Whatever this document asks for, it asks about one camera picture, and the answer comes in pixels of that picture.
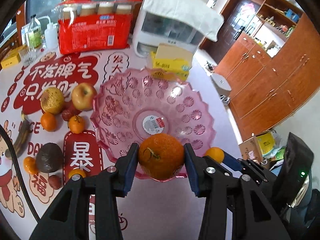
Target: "avocado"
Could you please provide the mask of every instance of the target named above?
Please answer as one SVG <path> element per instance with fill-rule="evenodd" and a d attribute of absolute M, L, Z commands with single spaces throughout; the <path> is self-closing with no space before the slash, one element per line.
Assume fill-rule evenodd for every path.
<path fill-rule="evenodd" d="M 36 157 L 36 165 L 43 173 L 55 172 L 62 168 L 63 153 L 56 143 L 44 144 Z"/>

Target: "banana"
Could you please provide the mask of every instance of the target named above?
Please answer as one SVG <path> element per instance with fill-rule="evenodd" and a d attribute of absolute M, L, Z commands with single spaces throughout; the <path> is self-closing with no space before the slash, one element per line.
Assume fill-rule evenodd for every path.
<path fill-rule="evenodd" d="M 21 125 L 21 129 L 19 131 L 18 137 L 16 139 L 16 141 L 13 144 L 14 150 L 16 152 L 17 158 L 19 158 L 23 151 L 24 151 L 24 146 L 25 146 L 25 142 L 27 141 L 28 137 L 29 137 L 29 127 L 30 127 L 30 122 L 26 119 L 26 116 L 23 112 L 21 112 L 21 118 L 23 120 L 22 125 Z M 11 153 L 9 151 L 9 149 L 6 149 L 4 155 L 11 160 Z"/>

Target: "black cable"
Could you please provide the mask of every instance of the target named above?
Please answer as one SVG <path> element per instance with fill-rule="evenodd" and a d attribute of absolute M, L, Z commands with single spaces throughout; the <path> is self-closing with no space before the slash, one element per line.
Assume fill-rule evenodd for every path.
<path fill-rule="evenodd" d="M 30 211 L 31 213 L 33 214 L 35 220 L 37 222 L 40 221 L 40 217 L 38 215 L 38 213 L 36 212 L 36 209 L 35 207 L 33 206 L 33 203 L 31 202 L 31 199 L 30 199 L 30 196 L 28 194 L 28 191 L 27 191 L 27 188 L 26 188 L 26 185 L 24 184 L 24 181 L 23 181 L 23 178 L 22 178 L 22 174 L 21 174 L 21 170 L 20 170 L 20 166 L 19 166 L 19 163 L 18 163 L 18 159 L 17 159 L 17 155 L 16 155 L 16 151 L 14 150 L 14 147 L 13 147 L 13 144 L 7 134 L 7 132 L 4 130 L 4 128 L 0 125 L 0 135 L 2 136 L 2 138 L 4 139 L 5 143 L 7 144 L 8 146 L 8 149 L 11 153 L 11 158 L 12 158 L 12 161 L 13 161 L 13 166 L 16 170 L 16 174 L 17 174 L 17 177 L 18 177 L 18 181 L 19 181 L 19 184 L 20 184 L 20 187 L 21 187 L 21 190 L 22 190 L 22 193 L 24 195 L 24 198 L 26 199 L 26 202 L 28 204 L 28 207 L 30 208 Z"/>

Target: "plastic wrap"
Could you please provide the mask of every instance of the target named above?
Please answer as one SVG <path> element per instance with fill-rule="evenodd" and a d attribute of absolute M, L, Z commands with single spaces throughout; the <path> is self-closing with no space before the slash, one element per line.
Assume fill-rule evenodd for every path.
<path fill-rule="evenodd" d="M 125 49 L 132 10 L 141 0 L 69 0 L 55 7 L 59 14 L 62 54 L 100 49 Z"/>

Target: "pink plastic fruit bowl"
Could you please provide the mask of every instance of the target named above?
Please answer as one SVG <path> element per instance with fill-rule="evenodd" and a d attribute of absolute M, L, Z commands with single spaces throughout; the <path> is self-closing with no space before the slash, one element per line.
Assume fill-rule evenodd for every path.
<path fill-rule="evenodd" d="M 179 79 L 155 79 L 155 72 L 161 71 L 144 68 L 117 73 L 100 86 L 93 100 L 90 119 L 96 140 L 113 163 L 127 154 L 132 143 L 140 144 L 161 132 L 174 136 L 182 145 L 191 143 L 198 156 L 210 148 L 215 136 L 213 118 L 199 92 Z M 140 165 L 136 177 L 150 178 Z M 187 177 L 184 166 L 176 177 Z"/>

